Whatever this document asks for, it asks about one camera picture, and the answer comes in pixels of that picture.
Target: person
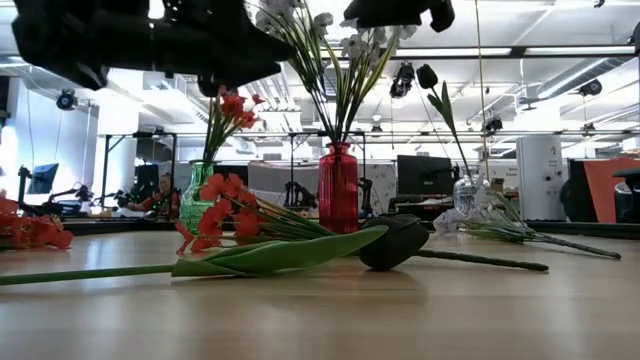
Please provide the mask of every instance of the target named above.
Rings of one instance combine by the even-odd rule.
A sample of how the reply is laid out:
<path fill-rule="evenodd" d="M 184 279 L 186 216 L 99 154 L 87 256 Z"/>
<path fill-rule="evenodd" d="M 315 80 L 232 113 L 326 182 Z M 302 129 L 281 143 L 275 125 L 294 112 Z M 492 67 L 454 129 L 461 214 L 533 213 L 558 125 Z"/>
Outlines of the person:
<path fill-rule="evenodd" d="M 160 192 L 145 199 L 139 204 L 129 204 L 127 209 L 133 211 L 155 211 L 158 216 L 166 216 L 169 206 L 169 195 L 171 195 L 171 217 L 177 218 L 180 214 L 180 197 L 171 189 L 171 174 L 166 173 L 160 176 L 158 187 Z"/>

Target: green glass vase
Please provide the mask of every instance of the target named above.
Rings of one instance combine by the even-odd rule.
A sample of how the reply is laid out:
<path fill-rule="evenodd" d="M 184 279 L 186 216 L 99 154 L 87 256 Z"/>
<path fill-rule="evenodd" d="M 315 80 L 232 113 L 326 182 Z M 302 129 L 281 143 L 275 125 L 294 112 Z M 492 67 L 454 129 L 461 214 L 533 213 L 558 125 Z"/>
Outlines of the green glass vase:
<path fill-rule="evenodd" d="M 180 202 L 180 222 L 194 235 L 198 234 L 198 222 L 202 214 L 213 206 L 213 201 L 200 200 L 200 187 L 207 183 L 207 178 L 213 175 L 213 162 L 202 160 L 191 161 L 191 184 L 182 194 Z"/>

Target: wooden table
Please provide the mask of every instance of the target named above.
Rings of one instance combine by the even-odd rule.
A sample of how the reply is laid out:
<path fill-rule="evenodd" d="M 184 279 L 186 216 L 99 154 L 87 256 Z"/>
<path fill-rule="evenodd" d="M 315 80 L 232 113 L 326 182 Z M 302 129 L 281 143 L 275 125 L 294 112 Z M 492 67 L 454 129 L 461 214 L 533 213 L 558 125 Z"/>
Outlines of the wooden table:
<path fill-rule="evenodd" d="M 638 359 L 640 242 L 577 239 L 618 262 L 467 238 L 429 248 L 548 264 L 535 273 L 413 259 L 374 273 L 344 258 L 269 279 L 167 275 L 0 288 L 0 356 L 43 360 Z M 176 233 L 77 238 L 0 254 L 0 272 L 172 263 Z"/>

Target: vase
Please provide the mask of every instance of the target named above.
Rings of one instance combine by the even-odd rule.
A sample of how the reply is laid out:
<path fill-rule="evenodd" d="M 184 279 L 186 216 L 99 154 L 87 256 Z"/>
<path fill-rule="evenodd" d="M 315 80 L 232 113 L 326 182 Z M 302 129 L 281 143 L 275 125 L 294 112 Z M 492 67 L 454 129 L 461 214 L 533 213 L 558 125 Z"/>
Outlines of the vase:
<path fill-rule="evenodd" d="M 202 160 L 191 161 L 191 184 L 182 194 L 180 201 L 180 222 L 194 235 L 198 234 L 198 223 L 202 214 L 213 206 L 213 201 L 200 200 L 200 187 L 213 175 L 213 163 Z"/>
<path fill-rule="evenodd" d="M 320 159 L 320 225 L 338 234 L 358 231 L 358 161 L 348 143 L 331 143 Z"/>
<path fill-rule="evenodd" d="M 476 192 L 480 188 L 480 175 L 472 175 L 463 170 L 464 175 L 453 185 L 453 206 L 463 215 L 469 215 L 475 206 Z M 489 187 L 489 182 L 483 178 L 482 185 Z"/>

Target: red flower bunch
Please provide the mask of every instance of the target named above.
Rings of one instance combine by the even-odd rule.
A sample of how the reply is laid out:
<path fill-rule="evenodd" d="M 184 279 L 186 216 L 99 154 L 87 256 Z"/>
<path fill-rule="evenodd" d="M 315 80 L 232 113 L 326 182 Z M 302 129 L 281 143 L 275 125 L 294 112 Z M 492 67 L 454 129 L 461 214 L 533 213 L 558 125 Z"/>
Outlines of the red flower bunch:
<path fill-rule="evenodd" d="M 207 183 L 200 188 L 200 199 L 215 201 L 215 204 L 202 215 L 198 223 L 197 236 L 191 234 L 184 225 L 176 225 L 176 229 L 185 239 L 178 253 L 184 253 L 190 243 L 192 252 L 222 246 L 220 239 L 224 236 L 221 226 L 228 217 L 233 220 L 236 229 L 233 239 L 238 245 L 247 244 L 247 239 L 260 234 L 258 201 L 254 194 L 244 188 L 244 183 L 238 175 L 229 174 L 227 180 L 221 174 L 210 176 Z M 234 203 L 240 208 L 235 214 Z"/>
<path fill-rule="evenodd" d="M 260 96 L 253 95 L 251 100 L 254 106 L 245 111 L 246 98 L 227 92 L 226 87 L 221 86 L 218 96 L 210 101 L 209 121 L 207 136 L 202 159 L 213 161 L 218 149 L 226 139 L 240 129 L 250 129 L 256 123 L 256 114 L 253 109 L 262 104 L 264 100 Z"/>
<path fill-rule="evenodd" d="M 33 249 L 53 246 L 68 249 L 73 234 L 62 223 L 48 215 L 30 218 L 17 214 L 18 203 L 0 195 L 0 239 L 2 246 L 12 249 Z"/>

